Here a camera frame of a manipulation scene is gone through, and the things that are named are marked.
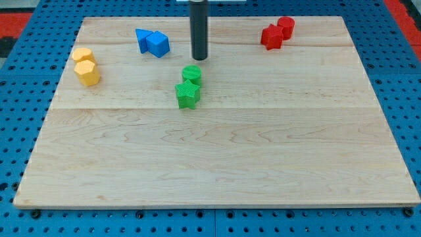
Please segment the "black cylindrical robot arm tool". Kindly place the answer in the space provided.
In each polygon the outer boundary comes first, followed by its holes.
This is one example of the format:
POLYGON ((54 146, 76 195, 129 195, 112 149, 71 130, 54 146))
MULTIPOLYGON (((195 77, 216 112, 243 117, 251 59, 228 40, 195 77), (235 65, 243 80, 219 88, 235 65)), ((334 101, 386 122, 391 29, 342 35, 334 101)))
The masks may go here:
POLYGON ((208 1, 189 0, 191 53, 196 61, 208 57, 208 1))

